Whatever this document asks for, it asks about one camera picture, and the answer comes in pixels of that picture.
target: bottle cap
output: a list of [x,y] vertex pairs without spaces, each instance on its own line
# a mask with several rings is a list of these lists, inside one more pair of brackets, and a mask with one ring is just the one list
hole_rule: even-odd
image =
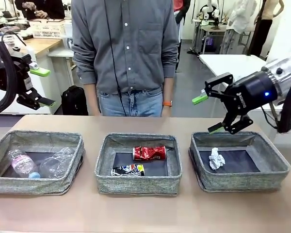
[[29,178],[29,179],[40,179],[41,176],[40,176],[40,174],[39,174],[38,172],[33,172],[33,173],[31,173],[31,174],[29,175],[28,178]]

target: storage bin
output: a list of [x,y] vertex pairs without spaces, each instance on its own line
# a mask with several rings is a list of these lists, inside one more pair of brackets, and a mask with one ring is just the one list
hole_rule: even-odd
[[[74,155],[65,175],[58,179],[27,179],[10,176],[14,170],[7,156],[8,151],[26,152],[36,163],[51,157],[62,148],[70,147]],[[84,154],[84,143],[77,133],[50,133],[11,131],[0,141],[0,194],[60,195],[66,193],[78,172]]]
[[[166,147],[166,161],[132,160],[134,147]],[[145,176],[111,176],[112,168],[144,164]],[[177,195],[182,164],[177,140],[160,134],[111,133],[103,141],[95,168],[102,194]]]
[[[217,147],[226,164],[216,171],[209,166],[209,155]],[[190,154],[206,191],[277,190],[289,167],[274,145],[253,132],[194,133]]]
[[61,39],[65,35],[63,19],[33,19],[29,21],[34,38]]

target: hand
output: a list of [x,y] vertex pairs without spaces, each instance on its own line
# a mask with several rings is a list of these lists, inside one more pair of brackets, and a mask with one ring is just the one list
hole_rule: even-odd
[[44,11],[36,11],[34,14],[35,14],[35,16],[37,16],[39,18],[47,18],[48,17],[48,14]]
[[101,114],[101,112],[99,111],[99,109],[96,109],[96,110],[93,110],[93,116],[95,116],[95,117],[101,117],[102,114]]
[[36,9],[36,6],[33,2],[28,1],[23,3],[23,8],[33,11]]
[[162,117],[171,117],[171,107],[164,106],[162,110]]

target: black backpack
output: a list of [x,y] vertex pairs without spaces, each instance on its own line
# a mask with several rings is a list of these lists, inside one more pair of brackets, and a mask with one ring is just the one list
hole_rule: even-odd
[[69,116],[88,116],[84,89],[71,86],[62,95],[63,114]]

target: red soda can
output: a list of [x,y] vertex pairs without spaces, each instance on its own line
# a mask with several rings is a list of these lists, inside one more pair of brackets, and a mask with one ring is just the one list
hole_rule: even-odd
[[133,160],[149,161],[153,159],[165,160],[166,159],[166,147],[135,147],[132,154]]

